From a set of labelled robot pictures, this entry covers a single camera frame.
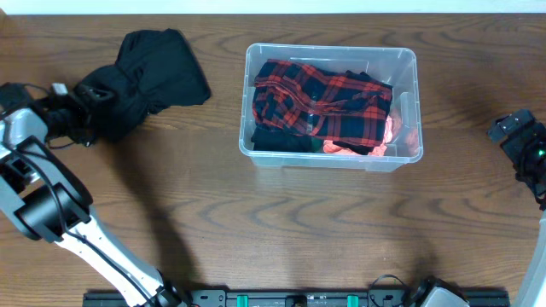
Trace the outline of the black ribbed garment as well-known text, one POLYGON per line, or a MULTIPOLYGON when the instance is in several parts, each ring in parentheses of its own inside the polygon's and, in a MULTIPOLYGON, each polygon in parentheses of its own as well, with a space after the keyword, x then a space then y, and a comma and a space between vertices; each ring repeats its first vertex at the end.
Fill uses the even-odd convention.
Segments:
POLYGON ((353 144, 345 143, 345 142, 334 142, 334 145, 342 147, 342 148, 350 149, 352 152, 356 154, 360 154, 360 155, 368 155, 375 149, 374 147, 353 145, 353 144))

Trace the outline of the red plaid shirt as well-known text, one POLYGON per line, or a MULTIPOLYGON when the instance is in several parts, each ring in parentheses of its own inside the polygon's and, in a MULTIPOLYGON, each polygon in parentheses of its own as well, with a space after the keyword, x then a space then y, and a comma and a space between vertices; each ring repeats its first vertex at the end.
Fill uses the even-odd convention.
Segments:
POLYGON ((365 72, 269 59, 253 85, 256 125, 367 148, 383 143, 392 86, 365 72))

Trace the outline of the dark navy garment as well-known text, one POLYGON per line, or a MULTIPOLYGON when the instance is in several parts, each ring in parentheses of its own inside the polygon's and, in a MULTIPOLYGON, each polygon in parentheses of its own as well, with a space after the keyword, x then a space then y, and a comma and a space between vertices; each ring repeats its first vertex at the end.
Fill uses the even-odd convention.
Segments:
POLYGON ((308 153, 313 151, 309 136, 297 136, 276 127, 258 125, 251 142, 255 151, 308 153))

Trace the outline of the orange garment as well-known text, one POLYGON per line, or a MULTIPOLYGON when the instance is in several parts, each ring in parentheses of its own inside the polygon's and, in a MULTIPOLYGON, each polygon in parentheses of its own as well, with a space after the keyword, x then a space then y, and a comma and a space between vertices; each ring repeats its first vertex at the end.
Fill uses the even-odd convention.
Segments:
MULTIPOLYGON (((374 147, 375 149, 368 156, 384 156, 387 151, 387 144, 390 143, 402 129, 402 115, 399 110, 392 108, 389 115, 386 117, 384 136, 381 145, 374 147)), ((350 149, 342 148, 334 145, 334 141, 325 140, 323 142, 323 152, 326 154, 351 155, 359 156, 360 154, 352 152, 350 149)))

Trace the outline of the dark green cloth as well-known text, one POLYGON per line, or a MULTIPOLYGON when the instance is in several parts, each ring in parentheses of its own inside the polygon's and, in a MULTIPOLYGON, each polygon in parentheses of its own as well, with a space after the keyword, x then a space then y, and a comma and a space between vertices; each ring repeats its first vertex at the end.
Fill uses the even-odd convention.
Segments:
POLYGON ((311 151, 313 153, 322 153, 323 152, 323 140, 312 137, 311 138, 311 151))

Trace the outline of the clear plastic storage bin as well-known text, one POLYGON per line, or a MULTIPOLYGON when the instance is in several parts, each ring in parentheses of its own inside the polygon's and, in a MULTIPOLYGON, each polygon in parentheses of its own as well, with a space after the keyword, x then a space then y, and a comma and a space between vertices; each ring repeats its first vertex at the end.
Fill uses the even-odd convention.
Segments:
POLYGON ((239 149, 259 167, 344 168, 392 172, 418 162, 424 154, 417 57, 411 49, 254 43, 247 48, 242 92, 239 149), (252 112, 253 80, 269 59, 309 64, 330 72, 366 72, 393 90, 391 111, 401 128, 382 156, 331 153, 256 151, 251 136, 256 128, 252 112))

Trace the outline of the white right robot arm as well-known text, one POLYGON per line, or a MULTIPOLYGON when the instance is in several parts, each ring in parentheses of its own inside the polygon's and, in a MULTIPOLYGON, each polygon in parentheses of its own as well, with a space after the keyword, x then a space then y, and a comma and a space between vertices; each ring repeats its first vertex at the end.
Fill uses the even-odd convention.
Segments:
MULTIPOLYGON (((530 111, 520 109, 496 120, 487 132, 492 142, 512 162, 515 180, 532 192, 539 210, 545 211, 545 125, 530 111)), ((545 217, 539 221, 539 234, 529 267, 520 285, 514 304, 518 307, 545 305, 545 217)), ((493 289, 467 289, 452 286, 429 277, 416 291, 407 294, 403 306, 474 307, 509 306, 506 292, 493 289)))

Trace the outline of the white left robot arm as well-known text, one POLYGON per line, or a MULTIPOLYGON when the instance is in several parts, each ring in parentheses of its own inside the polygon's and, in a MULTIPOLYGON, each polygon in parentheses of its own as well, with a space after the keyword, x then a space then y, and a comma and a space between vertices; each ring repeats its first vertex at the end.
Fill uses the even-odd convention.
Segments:
POLYGON ((89 85, 53 84, 35 99, 29 84, 1 87, 1 210, 27 238, 74 253, 108 280, 129 306, 190 306, 176 289, 107 231, 82 182, 50 151, 68 136, 90 145, 93 112, 115 95, 89 85))

